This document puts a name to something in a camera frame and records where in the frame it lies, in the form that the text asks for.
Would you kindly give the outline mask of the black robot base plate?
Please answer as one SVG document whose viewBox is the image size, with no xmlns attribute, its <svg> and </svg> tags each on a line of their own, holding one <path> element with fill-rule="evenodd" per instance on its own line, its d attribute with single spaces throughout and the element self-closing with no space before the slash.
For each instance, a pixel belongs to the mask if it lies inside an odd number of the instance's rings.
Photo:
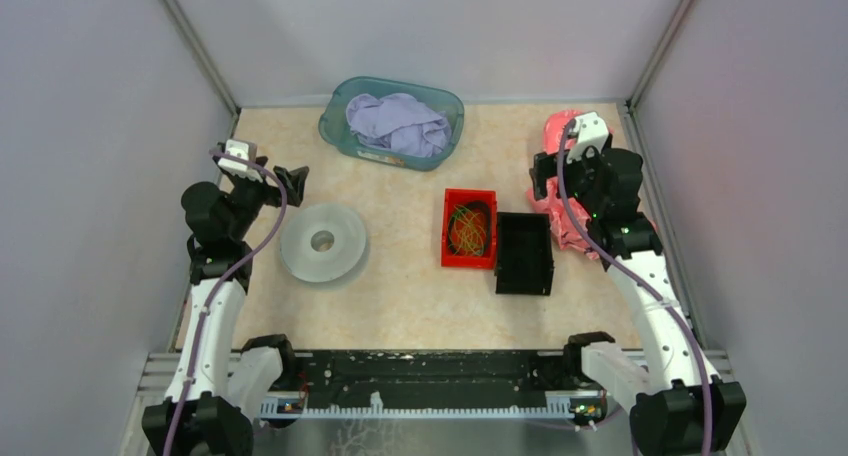
<svg viewBox="0 0 848 456">
<path fill-rule="evenodd" d="M 606 411 L 609 401 L 567 370 L 559 350 L 311 350 L 286 364 L 275 389 L 309 408 L 542 407 L 569 398 Z"/>
</svg>

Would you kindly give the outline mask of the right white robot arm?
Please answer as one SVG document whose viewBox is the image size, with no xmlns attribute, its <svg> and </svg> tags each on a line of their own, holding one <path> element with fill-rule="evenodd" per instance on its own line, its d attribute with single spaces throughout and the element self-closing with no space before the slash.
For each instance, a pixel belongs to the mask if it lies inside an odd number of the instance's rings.
<svg viewBox="0 0 848 456">
<path fill-rule="evenodd" d="M 576 388 L 596 382 L 613 397 L 641 454 L 710 455 L 731 442 L 747 398 L 719 375 L 685 320 L 659 235 L 640 209 L 642 165 L 621 148 L 534 157 L 535 199 L 556 179 L 558 195 L 587 211 L 578 232 L 624 296 L 646 361 L 640 366 L 607 335 L 586 333 L 570 338 L 578 351 L 564 359 L 563 374 Z"/>
</svg>

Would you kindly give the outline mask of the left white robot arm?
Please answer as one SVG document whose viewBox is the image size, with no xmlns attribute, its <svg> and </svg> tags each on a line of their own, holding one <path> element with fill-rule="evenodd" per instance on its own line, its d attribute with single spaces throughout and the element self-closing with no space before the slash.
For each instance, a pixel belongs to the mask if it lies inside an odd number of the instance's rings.
<svg viewBox="0 0 848 456">
<path fill-rule="evenodd" d="M 230 191 L 211 182 L 189 186 L 181 196 L 191 283 L 186 340 L 162 402 L 148 406 L 142 430 L 156 455 L 250 455 L 260 408 L 271 387 L 285 390 L 300 364 L 283 334 L 255 337 L 232 366 L 232 338 L 245 303 L 252 261 L 272 240 L 251 247 L 245 235 L 265 206 L 283 217 L 304 199 L 309 169 L 266 168 L 266 158 L 213 160 L 230 180 Z"/>
</svg>

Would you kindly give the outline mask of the grey plastic cable spool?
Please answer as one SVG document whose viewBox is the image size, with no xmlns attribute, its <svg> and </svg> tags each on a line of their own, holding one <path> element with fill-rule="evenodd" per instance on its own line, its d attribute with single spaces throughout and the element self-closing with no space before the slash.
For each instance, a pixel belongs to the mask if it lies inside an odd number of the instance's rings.
<svg viewBox="0 0 848 456">
<path fill-rule="evenodd" d="M 366 265 L 369 238 L 358 212 L 340 203 L 322 203 L 298 212 L 281 230 L 283 266 L 312 286 L 340 286 Z"/>
</svg>

